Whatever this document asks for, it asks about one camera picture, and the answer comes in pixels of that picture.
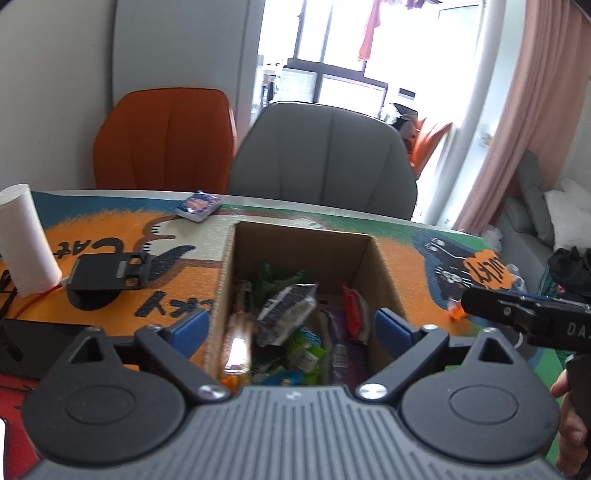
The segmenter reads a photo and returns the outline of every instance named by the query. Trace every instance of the cardboard box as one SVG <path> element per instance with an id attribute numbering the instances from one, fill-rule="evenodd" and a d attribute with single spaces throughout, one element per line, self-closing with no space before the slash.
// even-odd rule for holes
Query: cardboard box
<path id="1" fill-rule="evenodd" d="M 240 222 L 229 232 L 222 271 L 210 318 L 203 368 L 218 378 L 226 322 L 232 312 L 233 285 L 251 279 L 268 261 L 273 275 L 307 271 L 319 294 L 341 295 L 345 283 L 357 289 L 371 308 L 387 307 L 404 317 L 386 262 L 373 237 L 359 233 L 312 230 L 267 223 Z M 374 335 L 368 344 L 369 368 L 377 372 L 391 362 Z"/>

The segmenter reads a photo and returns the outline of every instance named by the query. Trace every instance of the red package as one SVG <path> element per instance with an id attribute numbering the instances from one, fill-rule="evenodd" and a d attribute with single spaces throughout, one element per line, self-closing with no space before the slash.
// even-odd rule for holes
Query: red package
<path id="1" fill-rule="evenodd" d="M 355 290 L 346 285 L 343 285 L 343 307 L 349 339 L 355 342 L 363 329 L 363 313 Z"/>
<path id="2" fill-rule="evenodd" d="M 34 380 L 0 374 L 0 417 L 7 424 L 5 455 L 7 480 L 22 477 L 38 461 L 21 420 L 21 405 L 27 393 L 37 385 Z"/>

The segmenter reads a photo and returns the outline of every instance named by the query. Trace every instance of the snack package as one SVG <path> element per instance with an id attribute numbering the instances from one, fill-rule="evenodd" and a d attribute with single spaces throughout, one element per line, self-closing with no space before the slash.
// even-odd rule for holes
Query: snack package
<path id="1" fill-rule="evenodd" d="M 276 373 L 278 367 L 285 369 L 284 364 L 284 346 L 267 345 L 260 347 L 254 343 L 252 345 L 251 384 L 262 384 L 266 378 Z"/>
<path id="2" fill-rule="evenodd" d="M 449 316 L 454 321 L 466 318 L 466 312 L 464 312 L 460 300 L 449 299 L 447 301 L 447 311 L 449 312 Z"/>
<path id="3" fill-rule="evenodd" d="M 369 337 L 371 335 L 371 327 L 372 327 L 372 319 L 371 313 L 369 311 L 369 305 L 365 301 L 365 298 L 361 293 L 357 290 L 353 290 L 357 295 L 357 300 L 359 301 L 359 307 L 361 308 L 361 315 L 363 318 L 363 326 L 361 327 L 361 331 L 359 332 L 356 340 L 364 345 L 367 345 L 369 342 Z"/>
<path id="4" fill-rule="evenodd" d="M 279 385 L 280 387 L 289 387 L 292 385 L 302 385 L 304 374 L 300 371 L 285 370 L 285 367 L 279 367 L 277 370 L 265 381 L 263 385 Z"/>
<path id="5" fill-rule="evenodd" d="M 252 313 L 252 284 L 248 280 L 236 283 L 234 313 Z"/>
<path id="6" fill-rule="evenodd" d="M 300 270 L 292 277 L 279 280 L 278 278 L 273 278 L 273 275 L 271 274 L 271 265 L 269 262 L 262 262 L 258 268 L 255 281 L 252 286 L 254 306 L 258 309 L 262 308 L 268 299 L 273 298 L 284 288 L 287 288 L 290 285 L 302 283 L 302 279 L 305 275 L 306 271 Z"/>
<path id="7" fill-rule="evenodd" d="M 324 305 L 326 301 L 318 298 L 318 304 Z M 304 327 L 309 328 L 313 333 L 320 337 L 320 344 L 326 353 L 318 361 L 319 376 L 317 385 L 330 385 L 330 358 L 332 357 L 332 341 L 329 335 L 328 318 L 324 313 L 316 310 L 304 323 Z"/>
<path id="8" fill-rule="evenodd" d="M 296 284 L 268 300 L 257 319 L 259 346 L 283 345 L 316 308 L 317 284 Z"/>
<path id="9" fill-rule="evenodd" d="M 341 310 L 322 309 L 321 312 L 328 318 L 333 345 L 330 383 L 347 385 L 354 392 L 371 376 L 367 367 L 367 347 L 349 340 L 345 315 Z"/>
<path id="10" fill-rule="evenodd" d="M 343 285 L 342 288 L 343 307 L 345 308 L 345 319 L 347 321 L 349 339 L 355 341 L 363 329 L 363 314 L 355 290 L 346 285 Z"/>
<path id="11" fill-rule="evenodd" d="M 304 327 L 297 329 L 287 342 L 287 366 L 290 370 L 305 373 L 305 385 L 318 383 L 318 363 L 325 354 L 326 350 L 320 346 L 320 338 Z"/>
<path id="12" fill-rule="evenodd" d="M 220 382 L 233 394 L 249 383 L 253 329 L 254 319 L 250 314 L 234 313 L 228 320 L 222 348 Z"/>
<path id="13" fill-rule="evenodd" d="M 193 222 L 203 222 L 222 205 L 222 199 L 199 190 L 183 201 L 176 214 Z"/>

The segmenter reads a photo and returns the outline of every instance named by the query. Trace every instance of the paper towel roll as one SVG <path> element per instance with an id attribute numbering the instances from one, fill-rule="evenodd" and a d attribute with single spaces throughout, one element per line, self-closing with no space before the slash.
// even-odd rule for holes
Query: paper towel roll
<path id="1" fill-rule="evenodd" d="M 21 297 L 43 293 L 61 280 L 29 185 L 0 192 L 0 255 Z"/>

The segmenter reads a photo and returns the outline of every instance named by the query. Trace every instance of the human hand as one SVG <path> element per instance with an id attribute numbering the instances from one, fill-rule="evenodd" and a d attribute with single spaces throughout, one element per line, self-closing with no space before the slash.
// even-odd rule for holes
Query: human hand
<path id="1" fill-rule="evenodd" d="M 564 475 L 573 476 L 578 473 L 587 459 L 587 427 L 581 417 L 574 411 L 573 400 L 569 392 L 569 383 L 564 370 L 558 380 L 550 388 L 554 398 L 564 396 L 560 407 L 560 428 L 558 438 L 558 458 L 556 468 Z"/>

